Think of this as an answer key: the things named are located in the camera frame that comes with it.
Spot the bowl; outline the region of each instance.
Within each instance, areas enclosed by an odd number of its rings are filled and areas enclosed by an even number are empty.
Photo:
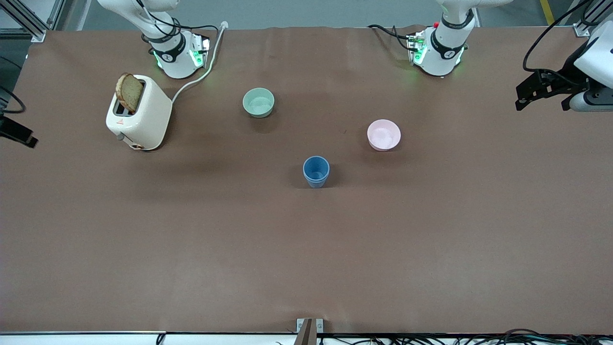
[[[262,118],[270,115],[275,105],[275,97],[268,89],[258,87],[249,90],[243,97],[243,108],[253,117]]]
[[[368,143],[377,151],[393,149],[400,142],[400,128],[390,120],[377,120],[368,126]]]

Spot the green bowl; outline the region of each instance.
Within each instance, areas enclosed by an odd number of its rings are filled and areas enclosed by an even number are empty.
[[[253,117],[262,118],[270,115],[275,105],[275,97],[268,89],[258,87],[245,93],[243,108]]]

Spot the pink bowl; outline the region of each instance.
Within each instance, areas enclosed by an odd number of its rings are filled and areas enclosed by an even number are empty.
[[[400,142],[400,128],[390,120],[377,120],[368,126],[368,142],[377,151],[393,149]]]

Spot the black cable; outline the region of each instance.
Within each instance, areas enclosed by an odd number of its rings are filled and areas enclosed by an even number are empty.
[[[515,334],[517,332],[524,332],[527,334]],[[585,341],[583,336],[580,336],[581,343],[575,341],[574,339],[562,335],[562,338],[568,339],[569,341],[553,339],[551,337],[542,335],[536,331],[527,329],[527,328],[517,328],[506,332],[506,337],[512,336],[513,339],[518,339],[520,342],[524,344],[533,344],[534,341],[542,341],[549,344],[560,344],[560,345],[585,345]]]
[[[5,114],[21,114],[22,112],[26,111],[26,105],[23,104],[23,102],[19,99],[19,97],[17,97],[14,93],[12,93],[11,91],[9,91],[8,89],[6,89],[5,87],[3,87],[2,85],[0,85],[0,88],[3,89],[6,93],[8,93],[11,97],[13,97],[17,103],[19,103],[19,106],[21,107],[21,109],[19,110],[0,110],[0,113],[5,113]]]
[[[162,342],[164,341],[164,339],[166,338],[166,333],[160,333],[158,334],[158,338],[155,341],[155,345],[160,345],[162,344]]]
[[[575,12],[576,10],[580,9],[582,6],[586,5],[588,2],[593,1],[593,0],[583,0],[582,2],[580,2],[577,6],[573,7],[572,9],[568,10],[567,13],[563,14],[560,18],[556,19],[553,23],[551,23],[551,25],[549,25],[545,31],[543,31],[543,33],[541,33],[541,35],[536,39],[536,41],[534,43],[532,43],[532,46],[530,47],[530,49],[528,49],[528,52],[526,53],[526,55],[524,56],[524,62],[522,63],[522,67],[524,69],[524,71],[527,72],[536,72],[538,70],[540,71],[544,71],[544,72],[549,72],[551,74],[554,74],[556,76],[558,76],[559,78],[563,79],[564,81],[566,81],[567,83],[570,83],[571,85],[575,85],[577,86],[578,84],[569,80],[568,78],[566,78],[565,76],[561,75],[560,73],[553,71],[551,69],[544,69],[544,68],[528,68],[528,58],[530,57],[530,54],[532,53],[532,51],[536,48],[536,46],[541,42],[541,40],[543,39],[543,37],[545,37],[545,35],[551,31],[551,29],[558,25],[564,18],[568,17],[569,15],[571,15],[573,12]]]
[[[370,28],[370,29],[380,29],[384,33],[386,33],[386,34],[388,34],[390,36],[396,37],[396,40],[398,40],[398,44],[400,44],[400,46],[403,47],[404,49],[407,49],[410,52],[416,52],[417,51],[417,49],[409,48],[407,45],[404,45],[404,43],[402,43],[401,39],[408,40],[408,37],[398,35],[398,31],[396,30],[396,26],[395,25],[392,26],[393,32],[389,31],[388,29],[384,28],[383,26],[377,25],[377,24],[368,25],[367,28]]]
[[[164,24],[166,24],[166,25],[170,25],[170,26],[172,26],[173,28],[177,28],[177,29],[187,29],[187,30],[193,30],[193,29],[213,28],[213,29],[215,29],[215,31],[219,32],[219,28],[218,28],[217,26],[215,26],[215,25],[200,25],[200,26],[185,26],[185,25],[180,25],[180,24],[179,24],[179,25],[176,25],[176,24],[166,23],[165,21],[161,20],[160,18],[158,18],[158,17],[154,16],[154,15],[153,15],[151,12],[149,12],[149,15],[150,15],[150,16],[151,16],[153,19],[155,19],[155,20],[157,20],[157,21],[159,21],[159,22],[161,22],[161,23],[164,23]]]
[[[386,34],[388,34],[390,36],[395,36],[397,39],[404,39],[404,40],[408,39],[406,36],[398,36],[398,33],[393,33],[392,31],[389,31],[388,29],[384,28],[381,25],[372,24],[372,25],[368,25],[367,28],[369,28],[369,29],[379,29],[379,30],[383,31],[384,33],[386,33]]]
[[[585,6],[585,8],[583,9],[583,12],[581,13],[581,18],[580,18],[580,20],[581,20],[581,23],[582,23],[583,25],[585,25],[585,26],[596,26],[596,25],[598,25],[598,24],[600,24],[600,23],[601,23],[600,21],[587,21],[587,19],[586,19],[586,17],[588,16],[588,15],[586,15],[586,12],[587,12],[587,10],[590,8],[590,6],[591,6],[593,3],[594,3],[594,0],[592,0],[592,1],[591,1],[589,4],[587,4],[587,5]],[[600,7],[600,5],[602,5],[602,4],[603,4],[603,2],[600,2],[600,3],[599,3],[597,6],[595,6],[594,8],[592,8],[592,10],[590,11],[590,14],[589,14],[589,15],[593,14],[594,12],[596,12],[596,10],[597,10],[597,9]],[[609,3],[609,4],[607,5],[607,7],[606,7],[604,10],[602,10],[602,11],[601,11],[601,12],[600,12],[600,13],[599,13],[597,16],[596,16],[596,18],[594,18],[594,20],[597,20],[597,19],[598,19],[598,17],[600,17],[602,14],[605,14],[605,13],[606,13],[606,12],[609,10],[609,8],[610,8],[611,6],[613,6],[613,2]]]
[[[333,338],[333,339],[341,341],[342,343],[349,344],[349,345],[358,345],[358,344],[362,344],[362,343],[371,343],[373,341],[372,339],[366,339],[366,340],[356,341],[355,343],[350,343],[349,341],[345,341],[345,340],[342,340],[342,339],[339,339],[339,338]]]
[[[8,62],[8,63],[14,64],[14,65],[15,65],[15,67],[17,67],[17,68],[18,68],[18,69],[21,71],[21,66],[19,66],[18,64],[16,64],[16,63],[15,63],[15,62],[13,62],[12,60],[9,60],[9,59],[5,58],[5,57],[4,57],[4,56],[2,56],[2,55],[0,55],[0,59],[2,59],[2,60],[4,60],[4,61],[6,61],[6,62]]]
[[[219,33],[219,28],[215,25],[201,25],[201,26],[185,26],[185,25],[180,25],[180,24],[170,24],[170,23],[166,23],[165,21],[161,20],[160,18],[156,17],[153,15],[153,13],[149,12],[149,10],[145,7],[145,5],[143,4],[142,0],[136,0],[136,2],[139,4],[140,7],[143,8],[143,10],[145,10],[153,19],[164,23],[166,25],[170,25],[173,28],[177,28],[177,29],[188,29],[188,30],[192,30],[192,29],[202,29],[202,28],[214,28],[215,31],[217,31],[217,33]]]
[[[140,7],[142,7],[142,9],[143,9],[143,10],[144,10],[144,11],[145,11],[145,12],[146,12],[148,15],[151,15],[151,16],[153,17],[153,15],[151,14],[151,12],[149,12],[149,10],[147,10],[147,8],[145,7],[145,5],[143,4],[142,0],[136,0],[136,3],[138,3],[138,4],[139,4],[139,6],[140,6]],[[159,28],[159,26],[158,26],[158,24],[157,24],[157,23],[153,23],[153,25],[155,25],[156,29],[158,29],[158,31],[159,31],[160,33],[163,33],[163,34],[165,35],[165,36],[164,36],[164,37],[162,37],[162,38],[166,38],[166,37],[169,37],[169,36],[170,36],[170,37],[173,37],[173,36],[179,35],[179,34],[181,33],[181,32],[179,32],[179,31],[177,31],[177,32],[175,32],[175,33],[173,34],[173,32],[172,32],[172,31],[174,31],[174,29],[173,29],[171,32],[169,32],[169,33],[165,33],[165,32],[164,32],[162,29],[160,29],[160,28]]]
[[[434,345],[430,340],[434,340],[437,343],[439,343],[440,345],[446,345],[442,340],[438,339],[435,335],[422,335],[422,334],[418,334],[418,335],[414,335],[414,336],[422,338],[424,341],[427,341],[429,345]]]
[[[410,52],[417,52],[417,49],[409,48],[407,45],[402,44],[402,41],[398,37],[398,31],[396,31],[396,26],[392,26],[392,30],[394,30],[394,36],[396,36],[396,40],[398,40],[398,44],[400,44],[404,49],[407,49]]]

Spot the yellow floor stripe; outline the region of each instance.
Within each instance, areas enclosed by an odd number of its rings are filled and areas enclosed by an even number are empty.
[[[540,0],[541,7],[543,8],[543,13],[545,14],[545,19],[547,20],[547,25],[551,25],[555,18],[553,12],[551,12],[551,6],[549,6],[549,1]]]

